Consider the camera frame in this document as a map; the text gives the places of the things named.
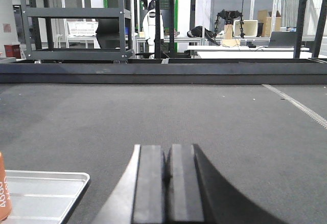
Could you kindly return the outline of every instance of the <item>laptop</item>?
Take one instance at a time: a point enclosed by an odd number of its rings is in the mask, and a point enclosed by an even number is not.
[[[296,32],[273,31],[271,32],[268,48],[293,48],[296,43]]]

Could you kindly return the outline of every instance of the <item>white table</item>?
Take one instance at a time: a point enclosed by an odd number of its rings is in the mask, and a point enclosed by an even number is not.
[[[294,48],[267,48],[247,46],[224,47],[224,46],[188,46],[191,53],[197,52],[203,58],[293,58]],[[301,48],[301,58],[310,58],[309,48]]]
[[[183,37],[175,37],[174,38],[174,42],[175,43],[183,43],[183,42],[192,42],[192,43],[196,43],[197,45],[200,45],[202,41],[201,37],[187,37],[187,36],[183,36]],[[144,37],[136,37],[136,52],[139,53],[140,52],[140,44],[141,43],[145,43],[145,38]],[[165,36],[163,39],[163,42],[169,42],[169,36]]]
[[[228,51],[210,51],[198,52],[201,59],[292,59],[293,51],[289,52],[228,52]],[[311,58],[312,53],[301,52],[300,58]],[[327,56],[319,55],[319,58],[327,58]]]

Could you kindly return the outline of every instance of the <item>white basket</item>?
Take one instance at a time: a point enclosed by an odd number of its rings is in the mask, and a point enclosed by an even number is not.
[[[67,21],[72,36],[95,36],[98,22]]]

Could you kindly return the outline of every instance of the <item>white tray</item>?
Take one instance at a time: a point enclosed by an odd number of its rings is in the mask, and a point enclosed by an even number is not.
[[[12,213],[2,224],[63,223],[90,176],[86,173],[6,170]]]

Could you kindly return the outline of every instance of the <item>white robot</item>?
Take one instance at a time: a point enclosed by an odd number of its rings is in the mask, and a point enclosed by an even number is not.
[[[144,8],[148,10],[143,19],[143,31],[145,40],[149,45],[149,53],[154,53],[154,38],[155,38],[155,1],[154,0],[142,0]],[[162,23],[162,15],[160,14],[160,38],[164,38],[164,25]]]

